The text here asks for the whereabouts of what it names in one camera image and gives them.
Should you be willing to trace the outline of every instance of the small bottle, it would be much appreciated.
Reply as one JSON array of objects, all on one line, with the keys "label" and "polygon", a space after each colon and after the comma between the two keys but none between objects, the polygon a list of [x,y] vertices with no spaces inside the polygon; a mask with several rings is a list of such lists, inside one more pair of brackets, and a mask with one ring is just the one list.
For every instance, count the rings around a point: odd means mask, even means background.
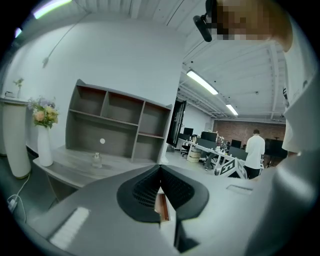
[{"label": "small bottle", "polygon": [[102,167],[102,158],[99,153],[95,153],[92,157],[92,166],[95,168],[101,168]]}]

